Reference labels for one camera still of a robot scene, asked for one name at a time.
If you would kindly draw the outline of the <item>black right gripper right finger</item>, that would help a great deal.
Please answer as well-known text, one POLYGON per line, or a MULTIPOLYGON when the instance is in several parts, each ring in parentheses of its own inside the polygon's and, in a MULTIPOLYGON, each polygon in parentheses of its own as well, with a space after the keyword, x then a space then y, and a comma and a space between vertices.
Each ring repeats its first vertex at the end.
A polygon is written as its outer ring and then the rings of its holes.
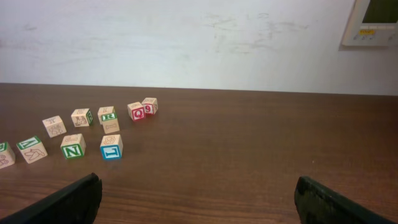
POLYGON ((298 178, 294 202, 302 224, 394 224, 307 176, 298 178))

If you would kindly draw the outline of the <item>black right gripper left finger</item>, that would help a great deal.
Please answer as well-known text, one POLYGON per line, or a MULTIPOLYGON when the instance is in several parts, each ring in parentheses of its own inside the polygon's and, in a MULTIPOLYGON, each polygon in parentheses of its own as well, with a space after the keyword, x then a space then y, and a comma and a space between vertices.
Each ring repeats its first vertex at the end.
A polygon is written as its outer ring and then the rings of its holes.
POLYGON ((94 222, 102 199, 102 181, 94 173, 1 219, 1 223, 94 222))

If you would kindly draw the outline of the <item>wooden block green N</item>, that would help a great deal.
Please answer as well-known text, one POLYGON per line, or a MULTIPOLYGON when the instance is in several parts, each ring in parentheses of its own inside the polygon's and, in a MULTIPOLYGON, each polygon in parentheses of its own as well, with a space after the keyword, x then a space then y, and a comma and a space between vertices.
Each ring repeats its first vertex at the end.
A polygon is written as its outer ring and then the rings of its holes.
POLYGON ((81 158, 85 155, 86 142, 82 134, 65 136, 60 146, 65 159, 81 158))

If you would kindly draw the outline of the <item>wooden block blue L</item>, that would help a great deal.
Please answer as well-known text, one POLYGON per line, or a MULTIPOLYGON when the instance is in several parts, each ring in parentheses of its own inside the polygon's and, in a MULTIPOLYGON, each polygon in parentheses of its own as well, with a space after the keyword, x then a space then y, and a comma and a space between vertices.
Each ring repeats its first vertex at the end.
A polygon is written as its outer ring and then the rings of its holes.
POLYGON ((115 134, 103 136, 100 150, 104 160, 121 159, 123 154, 121 135, 115 134))

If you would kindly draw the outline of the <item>wooden block green V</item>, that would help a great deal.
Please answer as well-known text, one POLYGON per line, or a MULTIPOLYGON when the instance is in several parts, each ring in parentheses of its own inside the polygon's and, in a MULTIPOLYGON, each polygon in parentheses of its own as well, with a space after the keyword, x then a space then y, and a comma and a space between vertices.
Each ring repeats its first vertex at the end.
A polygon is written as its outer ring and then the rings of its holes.
POLYGON ((18 142, 16 146, 28 164, 48 156, 42 141, 37 136, 18 142))

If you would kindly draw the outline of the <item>wooden block green R edge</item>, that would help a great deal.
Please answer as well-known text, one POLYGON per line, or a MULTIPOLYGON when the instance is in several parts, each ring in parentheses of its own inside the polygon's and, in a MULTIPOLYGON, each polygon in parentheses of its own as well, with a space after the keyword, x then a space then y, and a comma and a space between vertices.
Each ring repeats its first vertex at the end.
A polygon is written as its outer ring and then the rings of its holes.
POLYGON ((8 142, 3 142, 0 145, 0 168, 9 167, 15 164, 16 156, 8 142))

